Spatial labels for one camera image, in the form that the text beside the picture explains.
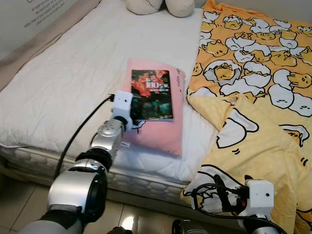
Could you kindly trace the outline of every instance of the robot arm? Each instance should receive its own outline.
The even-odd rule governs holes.
[[[48,195],[48,211],[19,233],[80,234],[105,210],[106,174],[112,166],[125,131],[131,129],[132,94],[117,91],[113,118],[99,127],[90,149],[81,153],[73,167],[61,173]]]

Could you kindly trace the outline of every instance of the white wall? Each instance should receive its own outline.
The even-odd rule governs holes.
[[[298,20],[312,23],[312,0],[215,0],[245,9],[252,9],[279,20]],[[201,7],[206,0],[195,0]]]

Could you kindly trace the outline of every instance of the pillow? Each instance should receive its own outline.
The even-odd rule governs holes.
[[[27,61],[54,44],[99,2],[100,0],[1,2],[0,91]]]
[[[169,71],[174,119],[173,121],[141,121],[134,124],[133,129],[124,135],[123,141],[126,143],[124,145],[127,143],[143,145],[181,156],[184,72],[166,63],[130,59],[123,88],[127,92],[131,92],[132,70]]]

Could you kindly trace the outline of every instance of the book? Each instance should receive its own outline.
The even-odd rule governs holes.
[[[173,120],[170,74],[168,70],[132,70],[131,118]]]

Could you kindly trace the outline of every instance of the bedsheet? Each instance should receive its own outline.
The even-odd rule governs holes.
[[[182,19],[167,11],[137,16],[121,0],[102,0],[0,92],[0,144],[61,152],[98,103],[122,87],[129,58],[159,60],[190,78],[201,14],[196,9]],[[102,106],[81,130],[69,158],[87,150],[97,128],[109,119],[111,107],[111,103]],[[115,165],[190,181],[209,150],[215,128],[187,104],[183,119],[181,158],[131,145],[120,149]]]
[[[312,230],[312,25],[214,0],[202,21],[188,101],[219,133],[183,195],[214,183],[215,174],[231,188],[246,175],[268,180],[272,220],[287,233],[306,234]],[[199,209],[222,211],[214,187],[196,194]],[[229,201],[236,204],[233,194]]]

